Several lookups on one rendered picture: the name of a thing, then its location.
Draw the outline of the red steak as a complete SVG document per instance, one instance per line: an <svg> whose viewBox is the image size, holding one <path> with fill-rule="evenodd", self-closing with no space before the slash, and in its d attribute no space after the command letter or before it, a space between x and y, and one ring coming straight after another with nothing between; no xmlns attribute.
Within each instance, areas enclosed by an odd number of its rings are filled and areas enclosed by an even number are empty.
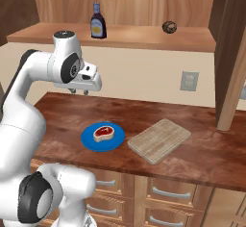
<svg viewBox="0 0 246 227"><path fill-rule="evenodd" d="M110 140L114 137L114 129L109 125L104 125L96 129L93 133L93 138L96 142Z"/></svg>

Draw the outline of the wooden wall cabinet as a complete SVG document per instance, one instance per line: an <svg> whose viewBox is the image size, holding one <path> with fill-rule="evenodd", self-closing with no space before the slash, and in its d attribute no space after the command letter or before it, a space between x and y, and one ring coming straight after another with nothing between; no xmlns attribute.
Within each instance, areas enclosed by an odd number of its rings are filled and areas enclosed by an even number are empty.
<svg viewBox="0 0 246 227"><path fill-rule="evenodd" d="M215 41L209 31L213 0L36 0L39 23L8 36L9 42L51 43L53 34L70 30L83 46L209 52ZM93 38L93 3L100 4L107 37ZM166 34L162 24L177 31Z"/></svg>

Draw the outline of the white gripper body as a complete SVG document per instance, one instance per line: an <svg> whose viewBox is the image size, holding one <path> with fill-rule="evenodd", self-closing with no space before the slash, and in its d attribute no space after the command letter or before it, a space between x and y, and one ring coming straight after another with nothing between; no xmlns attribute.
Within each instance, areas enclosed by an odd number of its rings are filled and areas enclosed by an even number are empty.
<svg viewBox="0 0 246 227"><path fill-rule="evenodd" d="M55 83L54 86L57 88L73 88L88 91L99 91L102 88L102 80L100 74L96 73L92 80L84 80L82 76L77 76L68 84Z"/></svg>

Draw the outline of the pale wooden cutting board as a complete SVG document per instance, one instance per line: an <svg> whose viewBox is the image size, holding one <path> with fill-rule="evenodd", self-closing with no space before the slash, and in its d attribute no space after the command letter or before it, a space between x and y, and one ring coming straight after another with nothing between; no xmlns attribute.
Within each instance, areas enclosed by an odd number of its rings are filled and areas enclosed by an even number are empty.
<svg viewBox="0 0 246 227"><path fill-rule="evenodd" d="M164 118L131 138L128 146L149 164L157 164L190 135L187 129Z"/></svg>

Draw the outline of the blue plate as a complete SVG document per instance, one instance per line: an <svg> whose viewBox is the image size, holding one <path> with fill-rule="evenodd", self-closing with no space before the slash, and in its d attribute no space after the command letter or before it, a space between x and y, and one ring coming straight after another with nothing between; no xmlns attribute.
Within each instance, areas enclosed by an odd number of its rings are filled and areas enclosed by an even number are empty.
<svg viewBox="0 0 246 227"><path fill-rule="evenodd" d="M114 137L110 140L96 142L93 133L101 126L109 125L114 129ZM124 130L112 122L98 122L86 127L81 134L81 142L85 148L94 152L108 152L119 147L125 140Z"/></svg>

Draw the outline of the wooden base cupboard door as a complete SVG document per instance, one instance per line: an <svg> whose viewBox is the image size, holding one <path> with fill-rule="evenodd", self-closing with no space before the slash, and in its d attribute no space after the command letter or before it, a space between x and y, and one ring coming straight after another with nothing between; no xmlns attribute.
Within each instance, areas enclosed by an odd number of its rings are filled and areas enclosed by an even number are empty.
<svg viewBox="0 0 246 227"><path fill-rule="evenodd" d="M201 227L246 227L246 192L215 189Z"/></svg>

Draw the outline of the round brown ball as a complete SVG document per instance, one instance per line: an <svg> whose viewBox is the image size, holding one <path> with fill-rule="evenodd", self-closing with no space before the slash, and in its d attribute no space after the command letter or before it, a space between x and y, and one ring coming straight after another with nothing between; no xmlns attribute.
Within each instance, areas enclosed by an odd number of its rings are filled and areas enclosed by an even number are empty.
<svg viewBox="0 0 246 227"><path fill-rule="evenodd" d="M173 34L177 31L177 24L173 21L166 21L162 24L162 29L166 34Z"/></svg>

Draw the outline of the dark condiment bottle yellow label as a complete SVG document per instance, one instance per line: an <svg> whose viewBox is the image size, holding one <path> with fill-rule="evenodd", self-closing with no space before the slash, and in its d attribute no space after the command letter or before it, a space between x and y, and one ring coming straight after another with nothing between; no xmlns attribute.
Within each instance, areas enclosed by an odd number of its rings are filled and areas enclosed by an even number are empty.
<svg viewBox="0 0 246 227"><path fill-rule="evenodd" d="M93 16L90 19L90 31L93 38L107 37L106 21L100 13L100 4L98 2L93 3Z"/></svg>

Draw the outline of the open wooden cabinet door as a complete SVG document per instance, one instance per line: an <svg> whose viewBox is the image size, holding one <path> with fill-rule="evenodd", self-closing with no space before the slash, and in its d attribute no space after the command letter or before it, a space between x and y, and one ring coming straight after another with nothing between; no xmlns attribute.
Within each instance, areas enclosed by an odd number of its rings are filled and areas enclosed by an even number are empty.
<svg viewBox="0 0 246 227"><path fill-rule="evenodd" d="M216 127L228 131L246 80L246 0L213 0Z"/></svg>
<svg viewBox="0 0 246 227"><path fill-rule="evenodd" d="M0 0L0 46L8 35L38 22L36 0Z"/></svg>

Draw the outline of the wooden drawer front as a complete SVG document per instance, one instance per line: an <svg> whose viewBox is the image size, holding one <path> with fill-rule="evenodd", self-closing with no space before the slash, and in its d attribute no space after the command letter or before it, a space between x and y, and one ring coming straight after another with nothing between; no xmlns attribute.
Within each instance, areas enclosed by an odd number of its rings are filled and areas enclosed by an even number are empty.
<svg viewBox="0 0 246 227"><path fill-rule="evenodd" d="M114 172L114 171L102 170L102 169L95 169L95 168L91 168L90 171L93 172L94 175L96 176L96 181L98 181L98 180L99 181L115 180L115 186L113 186L113 187L101 186L101 185L97 185L97 183L96 183L97 189L103 190L103 191L113 192L116 194L122 193L122 179L121 179L120 173Z"/></svg>
<svg viewBox="0 0 246 227"><path fill-rule="evenodd" d="M134 200L131 198L99 194L88 198L86 204L89 204L93 208L111 211L110 214L100 214L88 210L90 214L97 214L129 224L134 223Z"/></svg>
<svg viewBox="0 0 246 227"><path fill-rule="evenodd" d="M181 199L181 198L173 198L158 195L152 192L152 187L156 187L157 189L173 192L173 193L187 193L190 192L189 199ZM148 187L147 187L147 198L152 200L159 200L159 201L166 201L169 203L181 204L186 206L191 206L193 201L193 195L196 190L196 186L189 183L183 182L175 182L163 179L149 179L148 180Z"/></svg>
<svg viewBox="0 0 246 227"><path fill-rule="evenodd" d="M151 222L149 220L150 215L152 215L155 219L175 223L176 225L165 226ZM146 208L144 223L155 227L185 227L190 216L192 216L192 214L174 208Z"/></svg>

